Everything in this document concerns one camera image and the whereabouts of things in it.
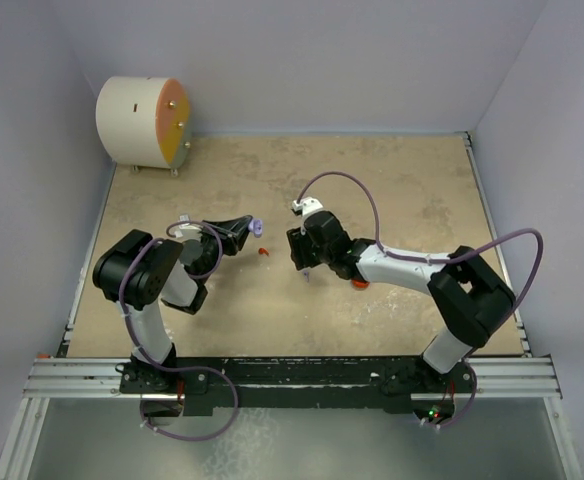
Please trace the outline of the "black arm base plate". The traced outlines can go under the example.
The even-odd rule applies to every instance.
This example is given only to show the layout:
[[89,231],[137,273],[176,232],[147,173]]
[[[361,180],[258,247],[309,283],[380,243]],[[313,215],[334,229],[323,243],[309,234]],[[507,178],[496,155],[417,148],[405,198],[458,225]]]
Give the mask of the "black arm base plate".
[[373,409],[389,414],[442,408],[476,389],[475,375],[459,363],[446,374],[420,357],[178,357],[175,372],[131,358],[116,365],[120,391],[145,400],[174,397],[186,416],[217,408]]

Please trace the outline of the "purple earbud charging case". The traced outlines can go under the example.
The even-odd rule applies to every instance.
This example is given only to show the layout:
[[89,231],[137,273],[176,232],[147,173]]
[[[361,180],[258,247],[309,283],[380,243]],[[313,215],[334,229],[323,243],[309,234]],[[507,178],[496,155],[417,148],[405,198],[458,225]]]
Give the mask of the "purple earbud charging case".
[[260,238],[263,234],[263,221],[253,218],[248,225],[248,229],[256,238]]

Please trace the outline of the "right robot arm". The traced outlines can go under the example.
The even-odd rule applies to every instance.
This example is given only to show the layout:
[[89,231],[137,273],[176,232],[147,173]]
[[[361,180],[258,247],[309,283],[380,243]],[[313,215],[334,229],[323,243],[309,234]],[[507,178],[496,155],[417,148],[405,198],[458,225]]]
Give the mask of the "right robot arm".
[[439,391],[452,368],[485,346],[515,303],[515,295],[492,267],[472,249],[427,256],[396,249],[383,251],[374,240],[352,239],[337,217],[321,210],[286,232],[297,270],[324,264],[339,278],[414,290],[434,301],[444,327],[422,353],[418,383]]

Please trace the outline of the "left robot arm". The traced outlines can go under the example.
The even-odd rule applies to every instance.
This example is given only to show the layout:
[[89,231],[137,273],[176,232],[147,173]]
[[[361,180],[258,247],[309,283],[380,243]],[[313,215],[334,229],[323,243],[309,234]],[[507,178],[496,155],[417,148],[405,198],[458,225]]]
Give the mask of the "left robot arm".
[[183,215],[164,238],[133,229],[99,258],[93,284],[119,308],[133,343],[131,359],[145,366],[143,381],[154,391],[170,390],[178,378],[176,348],[160,307],[196,314],[223,258],[237,255],[250,235],[262,234],[263,222],[251,215],[224,221]]

